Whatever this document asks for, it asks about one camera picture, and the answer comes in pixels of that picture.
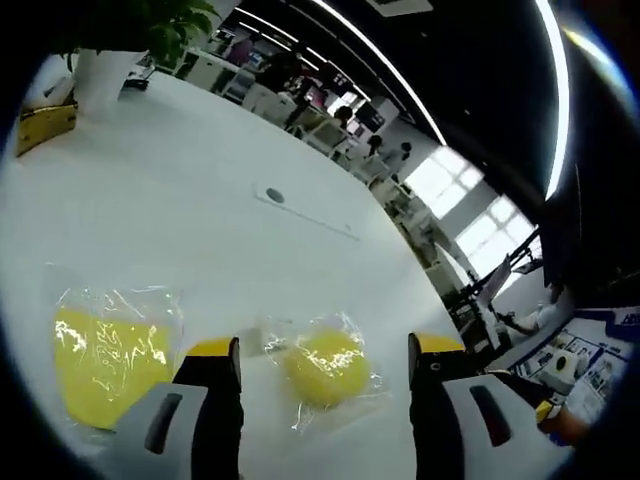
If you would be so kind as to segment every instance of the clear plastic wrap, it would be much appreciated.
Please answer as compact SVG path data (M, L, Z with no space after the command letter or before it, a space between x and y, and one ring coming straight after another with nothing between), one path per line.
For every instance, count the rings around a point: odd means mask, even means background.
M101 443L133 403L172 380L183 332L179 297L157 286L69 287L59 296L54 365L68 421L85 441Z
M377 411L391 398L367 355L360 330L344 313L306 324L269 319L264 350L286 377L291 429L331 431Z

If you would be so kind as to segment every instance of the white flower pot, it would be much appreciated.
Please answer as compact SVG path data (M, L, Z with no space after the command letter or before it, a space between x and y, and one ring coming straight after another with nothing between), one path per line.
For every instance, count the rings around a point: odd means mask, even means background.
M146 52L80 50L74 77L78 111L93 118L112 113L133 66Z

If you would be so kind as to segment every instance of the black ceiling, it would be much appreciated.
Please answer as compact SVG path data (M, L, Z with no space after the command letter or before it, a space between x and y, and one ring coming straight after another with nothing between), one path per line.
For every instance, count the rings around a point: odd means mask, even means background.
M431 12L390 18L366 0L328 3L393 62L453 148L475 163L484 164L487 158L507 163L539 195L544 194L556 141L557 91L551 50L535 2L431 0ZM312 1L244 0L241 7L306 41L365 91L384 93L373 70L416 126L437 140L389 70ZM258 26L239 12L228 21ZM482 155L474 154L477 148Z

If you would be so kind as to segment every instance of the table surface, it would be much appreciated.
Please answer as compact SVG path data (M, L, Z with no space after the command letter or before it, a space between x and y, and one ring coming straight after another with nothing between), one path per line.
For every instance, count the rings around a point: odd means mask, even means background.
M115 117L4 163L0 282L9 345L56 428L45 264L90 286L184 291L186 346L266 315L347 312L393 400L324 435L296 439L279 372L242 359L248 478L409 479L407 334L459 339L434 287L367 188L249 112L163 74L125 92ZM257 197L280 190L285 206Z

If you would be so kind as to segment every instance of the yellow sponge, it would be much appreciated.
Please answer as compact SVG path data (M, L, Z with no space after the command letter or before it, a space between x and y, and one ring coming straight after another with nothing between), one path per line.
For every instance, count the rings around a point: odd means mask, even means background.
M151 387L171 381L168 327L105 321L66 308L54 322L58 383L75 420L113 428Z
M299 399L316 408L361 394L371 371L360 345L346 333L329 329L292 348L283 366Z

